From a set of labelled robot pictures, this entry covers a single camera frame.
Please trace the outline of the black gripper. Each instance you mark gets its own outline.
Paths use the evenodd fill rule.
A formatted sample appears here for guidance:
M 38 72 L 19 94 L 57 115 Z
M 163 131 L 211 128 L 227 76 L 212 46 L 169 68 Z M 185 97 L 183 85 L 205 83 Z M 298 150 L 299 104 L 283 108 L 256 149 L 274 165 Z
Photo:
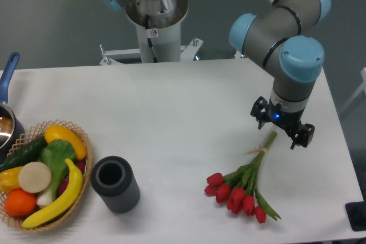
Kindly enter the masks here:
M 301 116 L 304 112 L 304 102 L 291 102 L 283 99 L 271 98 L 269 103 L 264 97 L 259 97 L 253 104 L 250 115 L 258 122 L 261 130 L 266 123 L 272 123 L 283 129 L 292 139 L 290 149 L 295 146 L 306 148 L 312 141 L 315 127 L 302 124 Z

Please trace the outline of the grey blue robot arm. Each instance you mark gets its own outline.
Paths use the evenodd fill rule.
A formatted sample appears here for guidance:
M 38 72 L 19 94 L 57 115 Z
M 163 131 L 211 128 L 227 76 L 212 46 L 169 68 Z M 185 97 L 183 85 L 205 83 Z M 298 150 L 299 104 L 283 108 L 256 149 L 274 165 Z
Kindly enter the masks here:
M 181 22 L 188 0 L 103 0 L 114 11 L 125 10 L 135 25 L 144 63 L 183 59 Z M 307 147 L 315 131 L 301 122 L 325 57 L 322 45 L 303 32 L 330 11 L 331 0 L 269 0 L 265 17 L 251 13 L 236 19 L 230 44 L 274 79 L 269 99 L 259 98 L 250 112 L 259 126 L 273 123 L 283 129 L 292 146 Z

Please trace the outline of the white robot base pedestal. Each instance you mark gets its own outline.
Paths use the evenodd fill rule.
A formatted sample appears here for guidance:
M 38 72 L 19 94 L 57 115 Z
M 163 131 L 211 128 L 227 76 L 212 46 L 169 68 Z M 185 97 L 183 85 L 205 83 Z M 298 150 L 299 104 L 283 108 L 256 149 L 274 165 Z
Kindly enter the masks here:
M 188 0 L 135 0 L 124 7 L 135 26 L 139 48 L 105 51 L 101 65 L 116 64 L 118 59 L 139 58 L 142 63 L 198 60 L 204 41 L 193 38 L 181 44 L 181 23 L 188 13 Z

